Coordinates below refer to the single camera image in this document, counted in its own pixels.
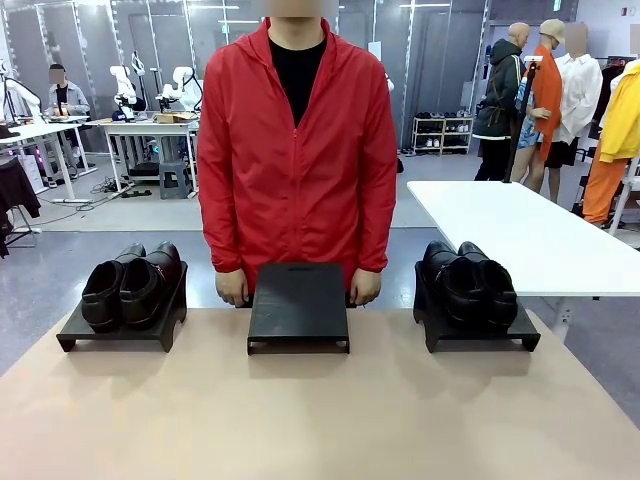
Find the person's right hand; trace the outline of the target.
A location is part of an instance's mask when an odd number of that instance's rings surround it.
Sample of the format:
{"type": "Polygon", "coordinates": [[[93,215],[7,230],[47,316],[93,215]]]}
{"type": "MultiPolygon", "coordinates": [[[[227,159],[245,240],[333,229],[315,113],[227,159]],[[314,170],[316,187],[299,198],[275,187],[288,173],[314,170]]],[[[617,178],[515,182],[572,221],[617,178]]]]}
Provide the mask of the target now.
{"type": "Polygon", "coordinates": [[[242,269],[228,273],[217,272],[215,287],[218,296],[226,304],[241,308],[249,303],[248,282],[242,269]]]}

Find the person's left hand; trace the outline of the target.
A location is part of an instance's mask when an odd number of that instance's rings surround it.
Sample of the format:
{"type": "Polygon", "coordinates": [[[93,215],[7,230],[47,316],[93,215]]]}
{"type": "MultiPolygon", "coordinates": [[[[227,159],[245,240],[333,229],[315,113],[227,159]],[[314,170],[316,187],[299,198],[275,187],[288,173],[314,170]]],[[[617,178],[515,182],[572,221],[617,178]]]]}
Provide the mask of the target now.
{"type": "Polygon", "coordinates": [[[374,301],[380,294],[381,285],[380,272],[357,269],[351,281],[349,302],[355,306],[364,306],[374,301]]]}

